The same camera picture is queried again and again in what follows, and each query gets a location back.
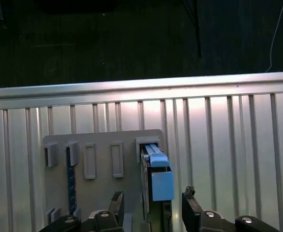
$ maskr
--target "corrugated metal wall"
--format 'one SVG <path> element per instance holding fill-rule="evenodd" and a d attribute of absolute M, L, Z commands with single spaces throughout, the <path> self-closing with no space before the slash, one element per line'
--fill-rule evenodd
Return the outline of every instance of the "corrugated metal wall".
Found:
<path fill-rule="evenodd" d="M 41 105 L 49 102 L 37 108 L 30 96 L 0 99 L 0 231 L 37 231 L 44 225 L 44 136 L 145 129 L 166 135 L 175 173 L 175 232 L 184 231 L 180 194 L 192 184 L 204 209 L 230 221 L 250 214 L 283 231 L 283 79 L 265 81 L 276 75 L 254 76 L 260 83 L 243 75 L 215 86 L 197 80 L 175 87 L 169 97 L 165 87 L 143 88 L 134 90 L 131 101 L 119 101 L 129 87 L 118 90 L 120 97 L 87 93 L 79 104 L 74 97 L 80 96 L 36 96 Z M 99 96 L 109 100 L 93 103 Z"/>

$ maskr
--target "rectangular slot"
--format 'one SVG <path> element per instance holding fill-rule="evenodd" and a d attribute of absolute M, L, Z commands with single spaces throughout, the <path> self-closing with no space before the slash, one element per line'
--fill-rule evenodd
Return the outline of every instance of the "rectangular slot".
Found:
<path fill-rule="evenodd" d="M 124 177 L 123 169 L 123 144 L 121 141 L 111 144 L 112 171 L 114 178 Z"/>
<path fill-rule="evenodd" d="M 49 166 L 49 161 L 48 161 L 48 148 L 44 148 L 45 151 L 45 166 L 48 167 Z"/>
<path fill-rule="evenodd" d="M 140 146 L 145 144 L 156 144 L 160 149 L 162 148 L 159 137 L 149 136 L 136 138 L 137 163 L 140 163 Z"/>
<path fill-rule="evenodd" d="M 88 180 L 96 178 L 95 143 L 87 144 L 84 152 L 84 177 Z"/>

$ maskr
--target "metal screw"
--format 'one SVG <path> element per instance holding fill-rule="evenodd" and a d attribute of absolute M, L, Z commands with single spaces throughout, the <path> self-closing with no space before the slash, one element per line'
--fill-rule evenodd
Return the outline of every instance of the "metal screw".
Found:
<path fill-rule="evenodd" d="M 243 217 L 241 220 L 243 220 L 244 222 L 246 222 L 248 224 L 252 223 L 252 219 L 248 218 L 248 217 Z"/>
<path fill-rule="evenodd" d="M 74 218 L 73 217 L 68 217 L 66 220 L 65 220 L 65 223 L 72 223 L 74 222 Z"/>
<path fill-rule="evenodd" d="M 213 212 L 206 212 L 206 215 L 207 215 L 209 218 L 213 218 L 215 214 L 214 214 Z"/>

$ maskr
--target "black mechanical part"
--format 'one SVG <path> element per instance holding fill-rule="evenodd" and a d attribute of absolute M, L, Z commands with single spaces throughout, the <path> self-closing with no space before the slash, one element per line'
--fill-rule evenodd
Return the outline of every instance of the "black mechanical part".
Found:
<path fill-rule="evenodd" d="M 77 196 L 75 186 L 74 166 L 71 165 L 70 148 L 66 148 L 66 165 L 67 165 L 67 187 L 68 187 L 68 206 L 69 215 L 73 215 L 77 209 Z"/>
<path fill-rule="evenodd" d="M 194 194 L 190 186 L 182 193 L 182 220 L 187 232 L 279 232 L 256 217 L 240 216 L 231 223 L 215 211 L 203 211 Z"/>
<path fill-rule="evenodd" d="M 144 154 L 147 151 L 144 146 L 141 146 Z M 148 182 L 148 201 L 149 201 L 149 213 L 147 215 L 148 223 L 152 232 L 172 232 L 172 209 L 171 201 L 153 201 L 152 196 L 152 176 L 154 172 L 165 171 L 166 168 L 152 168 L 149 159 L 145 159 L 147 165 L 147 179 Z"/>
<path fill-rule="evenodd" d="M 124 232 L 124 193 L 116 192 L 109 210 L 98 212 L 94 218 L 81 223 L 78 217 L 62 216 L 40 232 Z"/>
<path fill-rule="evenodd" d="M 199 28 L 197 0 L 193 0 L 193 10 L 191 9 L 190 4 L 188 3 L 187 0 L 181 0 L 181 3 L 191 23 L 195 27 L 197 54 L 198 54 L 198 57 L 201 58 L 200 28 Z"/>

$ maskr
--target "gray bracket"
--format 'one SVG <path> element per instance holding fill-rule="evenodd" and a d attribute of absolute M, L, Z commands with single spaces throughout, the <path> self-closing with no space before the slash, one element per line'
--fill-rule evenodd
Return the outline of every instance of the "gray bracket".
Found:
<path fill-rule="evenodd" d="M 142 144 L 157 144 L 159 148 L 163 147 L 159 136 L 145 136 L 136 138 L 136 155 L 137 163 L 140 163 L 140 145 Z"/>
<path fill-rule="evenodd" d="M 68 142 L 66 145 L 66 149 L 70 149 L 70 165 L 75 166 L 77 163 L 79 163 L 79 146 L 78 142 Z"/>
<path fill-rule="evenodd" d="M 59 163 L 57 143 L 44 145 L 45 166 L 51 168 Z"/>
<path fill-rule="evenodd" d="M 48 224 L 52 223 L 56 219 L 60 217 L 60 209 L 59 208 L 53 208 L 47 213 L 47 220 Z"/>
<path fill-rule="evenodd" d="M 124 212 L 142 209 L 140 164 L 136 162 L 139 144 L 159 143 L 164 148 L 161 130 L 117 131 L 88 134 L 49 135 L 45 146 L 56 144 L 58 164 L 45 168 L 47 208 L 60 207 L 68 212 L 66 149 L 70 149 L 76 186 L 76 214 L 85 221 L 92 211 L 107 209 L 115 191 L 124 191 Z"/>

